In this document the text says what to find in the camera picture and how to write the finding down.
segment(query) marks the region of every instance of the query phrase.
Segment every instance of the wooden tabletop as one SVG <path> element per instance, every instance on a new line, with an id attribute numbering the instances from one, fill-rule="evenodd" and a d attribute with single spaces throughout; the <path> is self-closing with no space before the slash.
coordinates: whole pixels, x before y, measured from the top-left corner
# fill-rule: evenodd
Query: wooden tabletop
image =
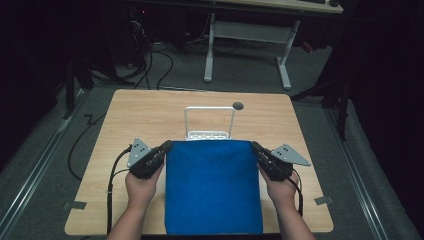
<path id="1" fill-rule="evenodd" d="M 216 2 L 223 3 L 234 3 L 234 4 L 246 4 L 255 5 L 261 7 L 273 7 L 273 8 L 284 8 L 300 11 L 310 11 L 316 13 L 336 13 L 340 14 L 343 12 L 343 8 L 339 5 L 337 7 L 330 6 L 329 0 L 326 0 L 324 4 L 311 3 L 300 0 L 215 0 Z"/>
<path id="2" fill-rule="evenodd" d="M 105 235 L 107 226 L 106 196 L 110 171 L 117 156 L 140 138 L 150 147 L 165 140 L 185 139 L 184 109 L 188 106 L 231 107 L 241 102 L 244 109 L 237 111 L 232 128 L 232 139 L 257 141 L 270 150 L 288 143 L 312 162 L 311 167 L 297 166 L 303 183 L 304 219 L 313 232 L 330 232 L 333 229 L 328 208 L 317 205 L 314 199 L 323 193 L 310 159 L 290 98 L 284 94 L 146 91 L 118 90 L 99 133 L 92 156 L 81 182 L 75 201 L 87 203 L 85 209 L 72 209 L 65 231 L 69 235 Z M 222 126 L 227 131 L 228 118 L 214 113 L 210 117 L 189 115 L 192 130 Z M 126 168 L 128 155 L 117 166 Z M 165 169 L 159 178 L 157 192 L 146 215 L 144 234 L 166 234 L 164 225 Z M 118 174 L 113 189 L 113 224 L 127 204 L 124 184 L 126 173 Z M 264 233 L 279 232 L 275 208 L 266 191 L 266 183 L 260 179 L 261 206 Z"/>

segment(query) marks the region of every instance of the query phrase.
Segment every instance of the blue foam pad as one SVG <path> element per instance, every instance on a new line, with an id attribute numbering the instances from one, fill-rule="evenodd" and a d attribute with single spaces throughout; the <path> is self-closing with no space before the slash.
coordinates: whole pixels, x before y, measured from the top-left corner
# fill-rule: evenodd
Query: blue foam pad
<path id="1" fill-rule="evenodd" d="M 261 234 L 256 163 L 249 141 L 174 141 L 166 157 L 167 233 Z"/>

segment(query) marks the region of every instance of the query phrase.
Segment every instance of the gray carpet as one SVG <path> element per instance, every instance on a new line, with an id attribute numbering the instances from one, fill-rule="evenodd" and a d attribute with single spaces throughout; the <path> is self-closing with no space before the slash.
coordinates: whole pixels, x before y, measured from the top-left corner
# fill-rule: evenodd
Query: gray carpet
<path id="1" fill-rule="evenodd" d="M 164 45 L 156 46 L 155 49 L 164 49 Z M 187 48 L 185 51 L 180 51 L 170 47 L 163 53 L 172 57 L 173 68 L 161 82 L 161 87 L 293 95 L 315 84 L 331 52 L 331 49 L 323 49 L 308 54 L 302 49 L 294 48 L 287 62 L 293 89 L 287 92 L 282 89 L 275 60 L 260 54 L 249 56 L 247 54 L 250 52 L 249 49 L 237 49 L 231 54 L 217 53 L 214 80 L 205 84 L 202 80 L 205 50 Z M 152 69 L 148 75 L 150 88 L 156 88 L 157 81 L 168 70 L 170 63 L 165 55 L 153 54 Z M 119 68 L 119 72 L 125 74 L 128 70 Z M 82 236 L 67 236 L 64 232 L 69 210 L 63 209 L 63 206 L 66 202 L 74 200 L 79 187 L 79 181 L 68 170 L 68 154 L 80 134 L 89 126 L 88 117 L 85 115 L 91 114 L 94 120 L 104 114 L 113 92 L 119 88 L 123 86 L 108 81 L 97 81 L 95 88 L 87 93 L 87 99 L 75 113 L 52 156 L 50 166 L 8 239 L 82 238 Z M 147 88 L 146 79 L 139 88 Z M 12 204 L 14 196 L 24 184 L 51 136 L 63 122 L 61 119 L 65 112 L 63 91 L 58 98 L 59 104 L 39 122 L 13 161 L 0 175 L 2 216 Z M 349 178 L 343 152 L 339 147 L 337 136 L 332 131 L 326 110 L 321 108 L 315 98 L 295 102 L 294 107 L 324 194 L 334 200 L 329 205 L 334 230 L 326 234 L 316 234 L 317 239 L 374 239 Z M 381 172 L 355 117 L 354 108 L 350 106 L 349 111 L 350 117 L 346 125 L 347 144 L 357 161 L 370 195 L 375 200 L 389 239 L 420 239 L 403 213 L 402 206 L 387 183 L 384 173 Z M 101 124 L 100 120 L 90 127 L 75 146 L 71 162 L 78 176 L 84 173 Z"/>

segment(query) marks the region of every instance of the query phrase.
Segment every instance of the hand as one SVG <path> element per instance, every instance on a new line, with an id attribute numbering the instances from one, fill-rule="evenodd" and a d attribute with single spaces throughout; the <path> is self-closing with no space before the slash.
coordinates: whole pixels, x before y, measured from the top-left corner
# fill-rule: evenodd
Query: hand
<path id="1" fill-rule="evenodd" d="M 156 183 L 164 164 L 149 179 L 138 179 L 132 173 L 125 178 L 128 193 L 128 208 L 145 209 L 156 193 Z"/>
<path id="2" fill-rule="evenodd" d="M 268 195 L 276 207 L 295 207 L 294 196 L 296 188 L 287 180 L 282 182 L 272 181 L 266 172 L 258 165 L 259 171 L 267 184 Z M 290 178 L 297 184 L 299 178 L 293 172 Z"/>

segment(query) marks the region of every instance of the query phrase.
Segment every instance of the dark background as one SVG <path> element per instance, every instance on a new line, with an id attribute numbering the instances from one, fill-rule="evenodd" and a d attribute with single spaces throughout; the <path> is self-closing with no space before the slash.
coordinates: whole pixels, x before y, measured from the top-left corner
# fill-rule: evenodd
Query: dark background
<path id="1" fill-rule="evenodd" d="M 345 16 L 375 21 L 344 27 L 306 21 L 295 44 L 334 46 L 317 85 L 334 79 L 348 82 L 350 98 L 371 147 L 407 214 L 423 234 L 423 3 L 360 0 L 342 4 Z M 76 43 L 109 51 L 106 55 L 113 57 L 103 58 L 106 65 L 133 61 L 134 47 L 123 8 L 116 8 L 119 14 L 112 21 L 102 18 L 97 5 L 91 3 L 16 2 L 3 3 L 0 9 L 3 169 L 37 121 L 56 104 L 56 93 L 66 79 L 66 65 L 81 49 Z M 181 48 L 188 40 L 185 33 L 197 36 L 205 22 L 204 14 L 183 10 L 149 9 L 149 14 L 155 37 Z M 116 24 L 105 27 L 104 22 Z M 98 30 L 93 31 L 97 35 L 84 34 L 92 28 Z M 321 94 L 335 91 L 338 89 L 330 88 Z"/>

